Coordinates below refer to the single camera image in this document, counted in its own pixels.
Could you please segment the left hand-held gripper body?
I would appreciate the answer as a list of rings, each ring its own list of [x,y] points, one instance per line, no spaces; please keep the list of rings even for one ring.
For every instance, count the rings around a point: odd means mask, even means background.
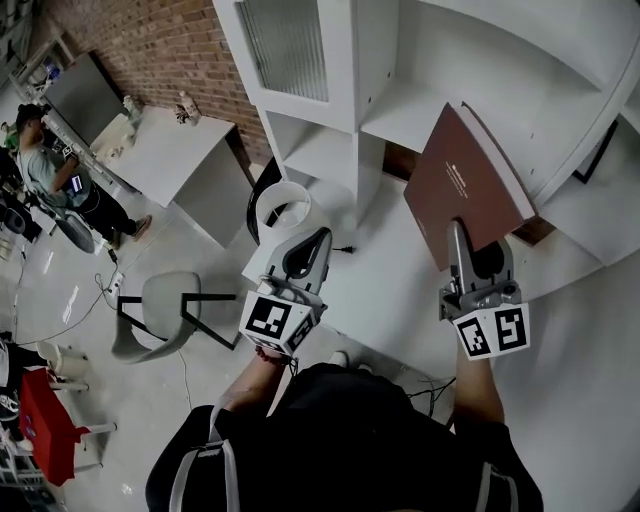
[[[239,331],[262,349],[293,356],[326,309],[318,295],[263,275],[247,293]]]

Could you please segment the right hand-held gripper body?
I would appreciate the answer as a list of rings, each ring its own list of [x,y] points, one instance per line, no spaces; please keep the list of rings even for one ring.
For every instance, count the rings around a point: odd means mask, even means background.
[[[470,361],[495,358],[530,346],[529,305],[516,282],[502,282],[464,295],[453,286],[439,291],[440,320],[454,327]]]

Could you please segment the brown book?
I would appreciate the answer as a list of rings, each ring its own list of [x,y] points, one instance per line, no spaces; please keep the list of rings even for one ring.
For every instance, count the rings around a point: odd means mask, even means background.
[[[465,103],[444,105],[404,198],[440,271],[449,267],[451,221],[462,221],[477,251],[536,215],[506,152]]]

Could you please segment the person's left forearm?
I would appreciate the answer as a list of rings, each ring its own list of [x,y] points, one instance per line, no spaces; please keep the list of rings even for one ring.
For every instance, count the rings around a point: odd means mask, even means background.
[[[218,407],[248,417],[266,417],[290,362],[287,355],[256,346],[255,356],[221,395]]]

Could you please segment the person's right forearm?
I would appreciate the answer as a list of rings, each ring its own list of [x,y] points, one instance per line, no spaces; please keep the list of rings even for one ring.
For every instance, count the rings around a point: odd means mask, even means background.
[[[489,359],[469,360],[459,347],[453,425],[457,434],[480,423],[503,423],[505,414]]]

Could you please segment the white round bin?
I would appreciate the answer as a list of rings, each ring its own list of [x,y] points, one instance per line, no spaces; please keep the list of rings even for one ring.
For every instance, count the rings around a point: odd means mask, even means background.
[[[301,185],[280,181],[267,187],[256,201],[256,221],[260,241],[273,229],[291,229],[308,215],[311,199]]]

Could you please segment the person's white shoe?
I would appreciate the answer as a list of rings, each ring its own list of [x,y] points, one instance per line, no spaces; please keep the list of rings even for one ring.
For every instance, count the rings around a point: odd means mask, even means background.
[[[354,366],[350,363],[348,354],[344,351],[335,351],[329,358],[328,363],[345,369],[354,369]],[[369,374],[373,373],[373,369],[365,363],[361,363],[357,369]]]

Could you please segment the person's black shirt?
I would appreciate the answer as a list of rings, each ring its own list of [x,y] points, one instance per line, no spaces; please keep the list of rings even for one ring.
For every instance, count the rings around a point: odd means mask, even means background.
[[[506,425],[457,434],[387,379],[319,363],[266,417],[194,409],[149,475],[149,512],[170,512],[189,453],[180,512],[227,511],[224,456],[204,451],[212,431],[233,450],[241,512],[544,511]]]

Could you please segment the white stool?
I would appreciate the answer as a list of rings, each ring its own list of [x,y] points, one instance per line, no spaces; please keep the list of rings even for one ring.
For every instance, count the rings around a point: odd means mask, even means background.
[[[76,418],[74,400],[79,396],[87,396],[91,389],[88,382],[90,362],[85,352],[47,341],[37,342],[36,352],[47,362],[45,373],[51,394],[69,416],[69,421],[81,431],[81,437],[110,434],[118,429],[113,421],[87,423]]]

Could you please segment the cream ceramic ornament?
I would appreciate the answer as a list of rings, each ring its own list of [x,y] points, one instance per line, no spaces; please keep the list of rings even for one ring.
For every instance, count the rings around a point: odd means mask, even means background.
[[[135,143],[135,129],[129,125],[107,127],[90,145],[94,157],[102,162],[119,158]]]

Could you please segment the ribbed glass cabinet door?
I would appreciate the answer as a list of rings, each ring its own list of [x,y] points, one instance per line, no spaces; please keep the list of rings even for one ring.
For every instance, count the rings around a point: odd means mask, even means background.
[[[328,102],[317,0],[240,0],[235,8],[260,85]]]

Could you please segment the white shelf unit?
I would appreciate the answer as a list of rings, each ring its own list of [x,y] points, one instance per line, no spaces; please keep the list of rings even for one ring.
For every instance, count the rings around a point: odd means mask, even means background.
[[[326,103],[260,85],[239,1],[213,3],[283,174],[345,189],[351,222],[385,144],[421,152],[442,107],[466,103],[546,221],[605,265],[640,250],[640,0],[317,0]]]

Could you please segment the grey board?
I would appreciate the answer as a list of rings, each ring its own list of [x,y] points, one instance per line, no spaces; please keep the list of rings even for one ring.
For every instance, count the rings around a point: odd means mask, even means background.
[[[94,51],[77,57],[47,89],[45,98],[87,145],[126,113],[122,93]]]

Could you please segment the grey chair with black frame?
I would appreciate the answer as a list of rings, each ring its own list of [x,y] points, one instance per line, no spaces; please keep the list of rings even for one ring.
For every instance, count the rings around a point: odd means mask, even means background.
[[[201,320],[204,303],[233,302],[231,293],[204,293],[198,274],[175,271],[149,278],[139,296],[119,296],[113,357],[139,364],[172,355],[201,331],[233,351],[241,336],[227,340]]]

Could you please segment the black picture frame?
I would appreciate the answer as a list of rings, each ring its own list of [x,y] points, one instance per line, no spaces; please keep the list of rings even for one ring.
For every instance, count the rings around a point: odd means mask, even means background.
[[[605,135],[596,143],[583,162],[572,173],[582,184],[587,184],[593,176],[599,162],[601,161],[610,141],[618,127],[618,121],[614,120]]]

